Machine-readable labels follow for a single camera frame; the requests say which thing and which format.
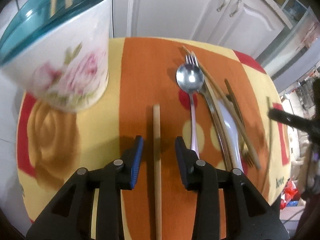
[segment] utensil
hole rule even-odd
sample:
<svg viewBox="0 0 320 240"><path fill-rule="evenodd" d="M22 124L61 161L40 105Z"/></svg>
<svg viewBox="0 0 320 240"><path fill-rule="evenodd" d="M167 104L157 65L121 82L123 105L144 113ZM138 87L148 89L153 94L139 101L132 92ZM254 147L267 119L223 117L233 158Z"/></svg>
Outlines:
<svg viewBox="0 0 320 240"><path fill-rule="evenodd" d="M191 52L185 47L182 46L182 48L188 53L191 54ZM219 87L219 85L215 82L215 80L213 79L213 77L210 75L210 73L204 68L204 66L198 61L198 65L199 68L201 69L201 71L203 72L203 74L208 78L208 80L210 81L211 85L213 85L214 89L217 91L217 93L219 94L219 96L221 97L223 103L225 104L226 108L228 109L229 113L231 114L232 118L236 121L236 125L241 133L241 135L244 138L244 141L246 142L248 149L250 151L250 154L252 156L252 159L254 161L254 165L256 166L256 168L259 170L261 169L261 165L260 165L260 161L257 155L257 152L251 142L251 140L249 139L238 115L236 114L236 111L234 110L233 107L230 106L229 104L229 100L227 99L227 97L225 96L225 94L223 93L222 89Z"/></svg>
<svg viewBox="0 0 320 240"><path fill-rule="evenodd" d="M241 114L241 111L240 111L240 107L238 105L238 101L236 99L236 96L230 86L230 83L227 79L224 80L225 84L226 84L226 87L228 89L228 92L229 92L229 95L230 95L230 99L231 99L231 103L233 104L233 107L235 108L235 111L241 121L241 123L243 124L243 127L244 127L244 120L243 120L243 117L242 117L242 114ZM242 142L241 142L241 150L240 150L240 153L242 155L242 158L243 160L250 166L250 167L253 167L254 165L254 162L253 162L253 159L249 153L249 149L247 147L247 145L245 144L245 141L243 140L242 138Z"/></svg>
<svg viewBox="0 0 320 240"><path fill-rule="evenodd" d="M195 151L199 157L197 134L196 134L196 110L192 94L201 89L204 77L197 66L197 61L192 57L186 56L186 64L182 64L176 73L179 87L189 94L191 106L191 150Z"/></svg>
<svg viewBox="0 0 320 240"><path fill-rule="evenodd" d="M268 105L268 111L269 111L272 108L270 97L267 97L267 105ZM267 177L269 177L269 170L270 170L270 164L271 164L271 154L272 154L272 138L273 138L272 127L273 127L272 120L269 119L269 156L268 156L268 162L267 162L267 167L266 167L266 174L263 179L261 194L263 194L263 192L266 188Z"/></svg>
<svg viewBox="0 0 320 240"><path fill-rule="evenodd" d="M239 136L237 127L234 120L223 103L219 102L215 93L213 92L207 77L204 78L204 82L207 84L207 90L212 98L213 105L217 111L217 115L220 119L222 129L226 135L226 141L229 146L230 159L232 168L238 168L243 171L240 151L239 151Z"/></svg>
<svg viewBox="0 0 320 240"><path fill-rule="evenodd" d="M155 176L156 240L162 239L160 105L153 106L153 161Z"/></svg>
<svg viewBox="0 0 320 240"><path fill-rule="evenodd" d="M217 111L215 110L215 107L213 106L212 98L207 90L206 82L204 82L204 85L202 86L202 88L198 92L203 95L205 101L207 102L207 105L209 107L209 111L211 114L211 118L213 121L213 126L215 128L215 131L216 131L216 134L218 137L218 141L220 144L220 149L221 149L221 152L223 155L224 165L225 165L227 171L231 171L232 170L232 163L231 163L231 159L230 159L230 152L229 152L229 146L227 144L226 135L223 131L222 124L221 124L221 121L218 117Z"/></svg>

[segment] table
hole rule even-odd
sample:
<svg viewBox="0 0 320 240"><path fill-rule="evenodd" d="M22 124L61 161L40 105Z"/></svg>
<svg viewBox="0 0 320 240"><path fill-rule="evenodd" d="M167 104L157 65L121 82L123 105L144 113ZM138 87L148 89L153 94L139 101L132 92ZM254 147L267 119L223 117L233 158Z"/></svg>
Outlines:
<svg viewBox="0 0 320 240"><path fill-rule="evenodd" d="M159 103L163 239L191 238L196 193L184 189L174 151L174 139L182 135L189 146L191 134L188 100L175 81L176 69L185 60L182 44L195 52L225 93L225 78L233 88L246 132L262 166L257 171L243 162L244 172L262 190L270 133L267 96L274 107L282 108L276 88L263 68L243 53L206 43L117 38L109 41L110 78L106 92L95 106L73 114L52 109L29 94L23 99L17 131L17 165L31 220L36 219L77 168L104 167L131 147L136 135L141 135L145 144L138 182L133 191L122 192L124 231L126 239L155 239L152 106ZM196 95L196 117L201 158L224 169L210 114L200 95ZM290 175L287 128L272 122L271 129L272 158L267 187L262 192L270 204ZM222 213L221 236L225 234L224 221Z"/></svg>

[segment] cabinet handle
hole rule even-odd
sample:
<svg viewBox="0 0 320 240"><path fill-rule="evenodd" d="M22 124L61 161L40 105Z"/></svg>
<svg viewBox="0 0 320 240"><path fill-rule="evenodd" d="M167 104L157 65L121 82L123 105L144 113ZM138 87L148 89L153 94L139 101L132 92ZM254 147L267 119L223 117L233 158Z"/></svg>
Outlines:
<svg viewBox="0 0 320 240"><path fill-rule="evenodd" d="M239 11L240 3L242 3L242 0L237 1L237 8L233 13L230 13L230 17L233 17Z"/></svg>
<svg viewBox="0 0 320 240"><path fill-rule="evenodd" d="M218 12L220 12L222 10L223 7L226 6L228 0L224 0L224 2L222 3L222 5L217 9Z"/></svg>

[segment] floor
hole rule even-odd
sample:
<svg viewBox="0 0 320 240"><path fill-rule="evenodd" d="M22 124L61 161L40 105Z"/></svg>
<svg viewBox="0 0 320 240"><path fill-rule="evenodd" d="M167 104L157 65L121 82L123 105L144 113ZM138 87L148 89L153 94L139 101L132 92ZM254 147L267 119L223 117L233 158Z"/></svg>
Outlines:
<svg viewBox="0 0 320 240"><path fill-rule="evenodd" d="M16 164L16 126L23 90L0 73L0 207L26 234L31 222L23 204Z"/></svg>

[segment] orange tablecloth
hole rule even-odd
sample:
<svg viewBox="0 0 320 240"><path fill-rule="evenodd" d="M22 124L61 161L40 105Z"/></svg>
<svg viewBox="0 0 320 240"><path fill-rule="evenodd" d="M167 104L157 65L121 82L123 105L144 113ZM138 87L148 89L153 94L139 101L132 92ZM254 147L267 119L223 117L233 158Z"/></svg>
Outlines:
<svg viewBox="0 0 320 240"><path fill-rule="evenodd" d="M261 66L251 57L218 46L174 39L119 38L109 41L109 83L100 101L78 114L52 109L26 94L17 131L17 164L24 203L31 220L79 167L104 167L132 146L136 135L145 139L138 183L123 191L126 239L155 239L152 106L161 109L163 239L191 239L196 194L180 180L174 139L190 145L188 97L175 81L185 60L181 43L194 51L225 93L227 78L242 112L246 131L262 169L245 163L244 172L258 190L266 175L269 147L267 96L282 108L278 93ZM202 159L224 169L218 140L204 99L196 95L199 152ZM267 187L272 204L290 175L286 126L272 122L272 158Z"/></svg>

